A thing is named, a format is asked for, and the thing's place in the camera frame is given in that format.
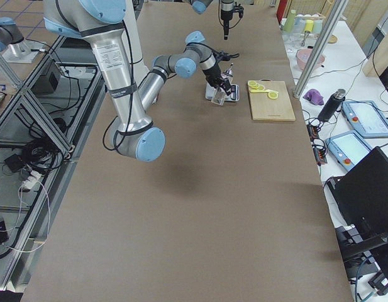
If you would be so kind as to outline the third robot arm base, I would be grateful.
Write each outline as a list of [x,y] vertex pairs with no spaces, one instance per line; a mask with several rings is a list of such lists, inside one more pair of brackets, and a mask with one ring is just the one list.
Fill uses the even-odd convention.
[[0,52],[8,63],[30,64],[46,50],[40,42],[28,41],[9,17],[0,18]]

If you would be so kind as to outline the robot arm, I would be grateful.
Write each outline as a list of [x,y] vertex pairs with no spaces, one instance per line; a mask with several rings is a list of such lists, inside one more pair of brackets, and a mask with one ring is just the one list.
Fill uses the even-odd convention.
[[201,68],[206,81],[226,94],[230,81],[222,75],[215,51],[205,44],[200,31],[190,33],[180,54],[162,55],[142,82],[135,80],[132,51],[126,50],[122,36],[125,1],[44,1],[47,30],[86,41],[92,49],[117,112],[110,126],[110,149],[143,162],[156,160],[165,147],[163,131],[153,125],[146,110],[158,96],[169,75],[189,78]]
[[[193,0],[186,1],[197,14],[203,14],[210,4],[211,0]],[[244,7],[233,0],[218,1],[218,20],[223,29],[223,39],[228,40],[230,30],[236,27],[242,20]]]

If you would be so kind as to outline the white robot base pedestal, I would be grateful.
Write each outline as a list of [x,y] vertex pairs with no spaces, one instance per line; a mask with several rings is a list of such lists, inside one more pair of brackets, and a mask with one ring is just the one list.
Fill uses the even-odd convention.
[[130,66],[133,67],[135,82],[140,84],[144,77],[149,73],[149,69],[143,61],[143,54],[141,50],[140,37],[136,25],[135,11],[133,8],[133,1],[125,0],[126,13],[123,21],[128,30],[129,38],[126,33],[122,34],[122,41],[126,50]]

